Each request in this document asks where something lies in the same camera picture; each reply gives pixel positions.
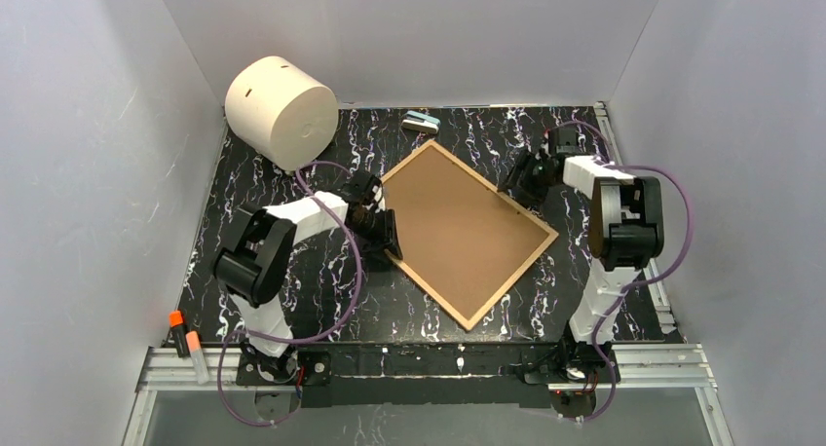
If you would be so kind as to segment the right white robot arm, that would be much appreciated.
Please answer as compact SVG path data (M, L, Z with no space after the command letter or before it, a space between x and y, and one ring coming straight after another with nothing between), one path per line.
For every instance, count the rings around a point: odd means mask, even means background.
M499 184L525 207L550 189L570 187L590 201L587 231L592 261L582 300L569 320L573 340L602 346L613 339L621 299L664 247L661 184L587 154L573 130L547 130L539 147L521 149Z

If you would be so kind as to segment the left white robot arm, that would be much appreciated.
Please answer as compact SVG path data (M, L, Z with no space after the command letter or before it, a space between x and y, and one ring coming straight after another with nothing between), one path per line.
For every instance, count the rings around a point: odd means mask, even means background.
M293 344L278 294L294 246L342 229L365 253L402 257L394 211L382 181L358 170L333 192L317 192L287 204L243 204L234 213L211 266L213 277L242 313L250 344L279 358Z

